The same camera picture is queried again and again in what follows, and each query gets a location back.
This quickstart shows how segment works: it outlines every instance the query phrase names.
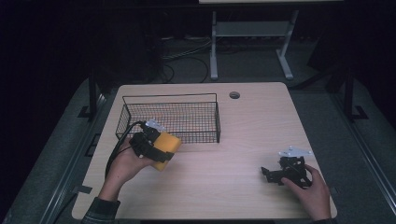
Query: sleeve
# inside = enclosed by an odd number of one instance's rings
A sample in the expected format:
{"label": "sleeve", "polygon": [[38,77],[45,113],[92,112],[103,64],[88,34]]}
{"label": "sleeve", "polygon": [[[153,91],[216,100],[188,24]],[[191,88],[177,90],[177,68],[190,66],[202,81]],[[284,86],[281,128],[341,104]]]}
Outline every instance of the sleeve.
{"label": "sleeve", "polygon": [[82,224],[111,224],[116,218],[117,210],[120,202],[109,202],[101,200],[98,197],[93,199],[93,202],[81,220]]}
{"label": "sleeve", "polygon": [[322,219],[312,222],[312,224],[338,224],[335,218]]}

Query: wire basket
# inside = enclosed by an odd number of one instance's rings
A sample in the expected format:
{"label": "wire basket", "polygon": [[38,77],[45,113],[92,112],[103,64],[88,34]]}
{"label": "wire basket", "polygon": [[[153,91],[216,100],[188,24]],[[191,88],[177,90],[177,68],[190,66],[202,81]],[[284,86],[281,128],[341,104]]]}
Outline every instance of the wire basket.
{"label": "wire basket", "polygon": [[[136,121],[155,119],[183,144],[219,143],[219,105],[215,93],[123,96],[116,136]],[[141,132],[135,126],[130,135]]]}

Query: floor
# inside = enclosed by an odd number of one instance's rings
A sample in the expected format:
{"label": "floor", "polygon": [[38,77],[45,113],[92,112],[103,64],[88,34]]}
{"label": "floor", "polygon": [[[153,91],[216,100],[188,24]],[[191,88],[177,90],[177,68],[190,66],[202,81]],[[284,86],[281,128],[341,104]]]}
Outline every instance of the floor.
{"label": "floor", "polygon": [[[205,44],[207,39],[164,41],[164,56]],[[219,48],[216,82],[284,82],[297,85],[318,71],[307,66],[315,41],[293,41],[287,53],[294,80],[282,74],[275,49],[282,39],[227,39]],[[204,48],[178,60],[164,60],[163,73],[151,83],[214,82],[208,76],[209,52]],[[328,93],[325,77],[303,90],[290,90],[304,129],[318,159],[338,209],[337,221],[360,224],[396,223],[390,198],[379,175],[396,186],[396,132],[375,107],[370,94],[355,81],[354,105],[369,119],[350,122],[343,114],[343,91]],[[98,113],[89,121],[79,118],[89,104],[88,81],[81,83],[34,169],[10,209],[8,223],[78,223],[71,217],[76,187],[81,185],[94,153],[94,144],[106,122],[117,87],[100,95]],[[366,154],[373,154],[383,174],[375,172]],[[139,223],[118,220],[118,223]],[[276,224],[309,223],[309,220],[275,220]]]}

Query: yellow sponge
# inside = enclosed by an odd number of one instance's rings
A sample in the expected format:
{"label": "yellow sponge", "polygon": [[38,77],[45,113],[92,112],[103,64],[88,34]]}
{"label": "yellow sponge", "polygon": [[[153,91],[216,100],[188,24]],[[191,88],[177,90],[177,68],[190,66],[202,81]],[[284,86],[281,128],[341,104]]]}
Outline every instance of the yellow sponge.
{"label": "yellow sponge", "polygon": [[[154,146],[163,152],[172,152],[176,153],[178,148],[181,145],[181,140],[174,137],[170,133],[162,132],[160,136],[155,140]],[[169,161],[166,162],[156,162],[152,165],[158,171],[162,171],[165,169],[165,166],[168,164]]]}

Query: dark background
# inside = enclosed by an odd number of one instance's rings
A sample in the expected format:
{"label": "dark background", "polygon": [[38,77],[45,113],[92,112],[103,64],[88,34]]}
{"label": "dark background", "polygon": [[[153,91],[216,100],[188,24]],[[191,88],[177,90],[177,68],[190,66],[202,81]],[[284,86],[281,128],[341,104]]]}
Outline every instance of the dark background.
{"label": "dark background", "polygon": [[[123,83],[149,83],[161,68],[160,37],[210,34],[209,26],[198,25],[210,24],[210,9],[176,7],[197,1],[112,1],[105,7],[97,2],[0,1],[0,219],[90,72],[97,74],[101,91]],[[170,7],[134,8],[159,2]],[[325,70],[341,59],[351,64],[393,127],[395,14],[394,1],[345,1],[335,11],[314,7],[301,10],[293,34],[294,39],[317,39],[324,32],[310,65]],[[262,16],[260,10],[248,15]]]}

